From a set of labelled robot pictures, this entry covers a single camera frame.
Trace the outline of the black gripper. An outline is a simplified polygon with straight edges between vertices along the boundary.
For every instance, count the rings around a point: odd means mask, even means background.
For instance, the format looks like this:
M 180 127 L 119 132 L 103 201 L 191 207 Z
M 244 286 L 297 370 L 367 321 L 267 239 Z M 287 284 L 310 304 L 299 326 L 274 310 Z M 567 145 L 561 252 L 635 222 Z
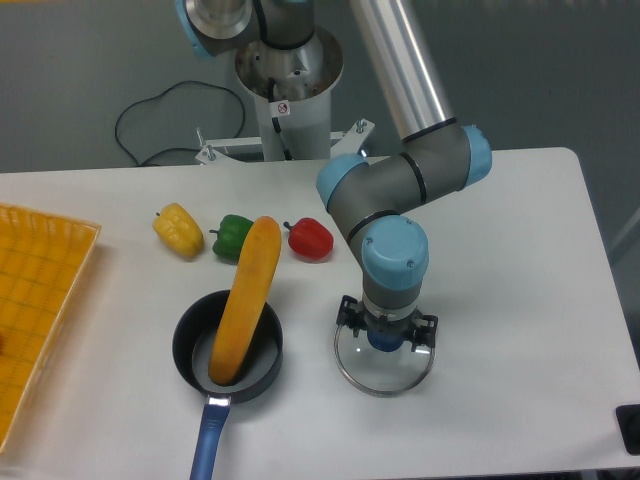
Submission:
M 348 328 L 354 338 L 364 329 L 370 345 L 402 345 L 409 338 L 412 352 L 436 347 L 438 323 L 436 315 L 418 308 L 380 310 L 349 295 L 342 297 L 336 317 L 336 325 Z

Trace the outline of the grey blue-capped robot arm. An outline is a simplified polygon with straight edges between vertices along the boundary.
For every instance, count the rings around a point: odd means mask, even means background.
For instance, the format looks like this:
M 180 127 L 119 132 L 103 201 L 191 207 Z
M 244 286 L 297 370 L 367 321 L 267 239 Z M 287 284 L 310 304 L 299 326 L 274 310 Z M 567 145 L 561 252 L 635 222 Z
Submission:
M 193 49 L 234 51 L 239 81 L 254 98 L 268 161 L 325 159 L 316 188 L 363 274 L 360 300 L 338 321 L 365 332 L 376 350 L 433 347 L 437 321 L 416 306 L 428 240 L 407 213 L 485 178 L 491 148 L 459 124 L 411 5 L 350 5 L 402 139 L 400 153 L 367 162 L 356 148 L 331 153 L 330 93 L 343 71 L 337 40 L 320 28 L 310 1 L 179 1 Z

